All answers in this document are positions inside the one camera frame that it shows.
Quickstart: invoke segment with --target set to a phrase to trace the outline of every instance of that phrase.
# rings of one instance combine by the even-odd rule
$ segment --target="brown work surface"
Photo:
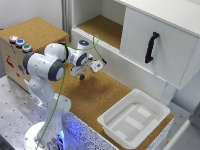
[[[0,31],[0,36],[7,42],[12,35],[17,35],[19,39],[25,40],[26,44],[31,44],[33,51],[68,36],[66,32],[40,17],[32,18]]]
[[[70,75],[71,67],[71,65],[67,67],[62,90],[62,94],[72,101],[70,111],[122,150],[121,146],[104,133],[102,126],[97,122],[97,118],[131,92],[131,89],[101,71],[91,73],[89,69],[85,72],[86,79],[79,81],[77,76],[72,77]],[[56,92],[59,93],[62,80],[51,83]],[[145,150],[172,119],[173,115],[166,117],[137,150]]]
[[[98,35],[102,41],[120,49],[122,25],[103,16],[97,16],[77,27],[92,35]]]

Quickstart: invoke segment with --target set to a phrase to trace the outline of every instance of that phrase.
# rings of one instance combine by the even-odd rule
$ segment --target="black handle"
[[[151,53],[152,53],[152,50],[153,50],[153,45],[154,45],[154,40],[156,38],[158,38],[160,35],[156,32],[153,32],[153,36],[151,37],[150,41],[149,41],[149,45],[148,45],[148,48],[147,48],[147,53],[146,53],[146,56],[145,56],[145,63],[149,63],[150,61],[153,60],[153,57],[151,57]]]

